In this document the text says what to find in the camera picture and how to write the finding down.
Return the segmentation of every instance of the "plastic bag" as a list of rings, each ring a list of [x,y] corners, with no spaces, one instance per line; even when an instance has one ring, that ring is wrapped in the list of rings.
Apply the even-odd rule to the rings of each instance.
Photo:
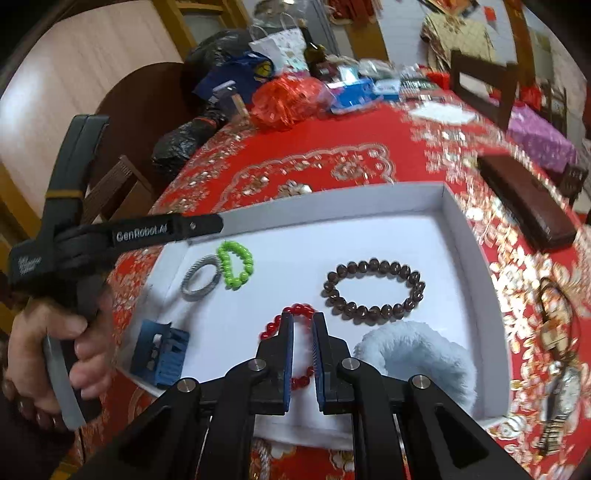
[[[250,51],[252,40],[247,30],[222,30],[203,40],[184,61],[183,89],[191,92],[215,67]]]
[[[252,122],[258,127],[289,129],[326,110],[334,97],[320,80],[284,74],[252,96]]]
[[[375,59],[361,59],[359,73],[374,80],[396,78],[396,70],[388,62]]]
[[[152,151],[152,164],[170,183],[187,160],[214,136],[226,121],[226,117],[220,110],[208,107],[203,115],[160,137]]]

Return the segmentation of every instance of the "wall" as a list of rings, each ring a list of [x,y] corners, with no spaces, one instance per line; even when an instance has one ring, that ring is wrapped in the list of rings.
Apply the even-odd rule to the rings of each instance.
[[[481,7],[469,18],[487,25],[488,33],[497,52],[497,59],[502,62],[515,61],[515,44],[509,17],[502,0],[482,0]],[[392,0],[382,2],[384,9],[379,19],[379,26],[390,60],[396,64],[412,65],[426,63],[426,47],[419,38],[423,19],[431,11],[418,0]],[[486,22],[482,7],[492,7],[496,12],[494,28]]]
[[[72,117],[161,61],[181,59],[150,0],[75,15],[39,39],[0,98],[0,161],[38,215]]]

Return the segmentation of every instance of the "hand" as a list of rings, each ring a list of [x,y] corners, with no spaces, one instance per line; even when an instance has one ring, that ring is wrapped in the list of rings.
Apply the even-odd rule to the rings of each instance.
[[[70,383],[82,389],[85,400],[96,398],[111,385],[113,298],[105,290],[98,299],[99,313],[88,326],[85,318],[66,312],[48,300],[32,300],[12,325],[8,343],[7,379],[35,406],[58,414],[60,406],[47,376],[42,341],[46,335],[73,340],[79,361],[70,370]]]

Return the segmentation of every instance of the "red tablecloth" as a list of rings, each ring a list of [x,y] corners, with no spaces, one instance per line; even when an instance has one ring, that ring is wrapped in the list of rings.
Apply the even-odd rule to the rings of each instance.
[[[297,194],[301,185],[317,192],[385,181],[447,182],[490,263],[512,351],[511,413],[489,432],[534,478],[566,480],[591,445],[591,239],[581,228],[569,249],[552,255],[532,252],[475,169],[478,154],[507,152],[530,168],[566,207],[523,151],[480,116],[470,125],[446,127],[410,117],[404,104],[383,104],[363,114],[309,119],[287,132],[228,126],[188,162],[152,211],[220,212]],[[570,211],[569,215],[580,225]],[[123,255],[111,275],[117,340],[159,252],[160,248],[149,248]],[[560,453],[540,459],[534,445],[545,418],[550,357],[538,343],[541,318],[534,299],[538,279],[545,275],[560,283],[581,317],[583,390],[567,422]],[[112,438],[152,398],[117,373],[102,400],[101,420],[84,432],[88,453]],[[264,478],[269,468],[273,479],[353,478],[352,452],[257,440],[252,455],[253,478],[259,478],[261,469]]]

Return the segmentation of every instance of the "wooden door frame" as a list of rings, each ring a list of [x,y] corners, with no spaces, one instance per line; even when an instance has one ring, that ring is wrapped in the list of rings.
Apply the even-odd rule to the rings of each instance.
[[[204,0],[201,3],[152,0],[152,3],[182,59],[197,46],[197,41],[184,20],[183,12],[218,15],[220,23],[225,28],[246,28],[250,23],[242,0]]]

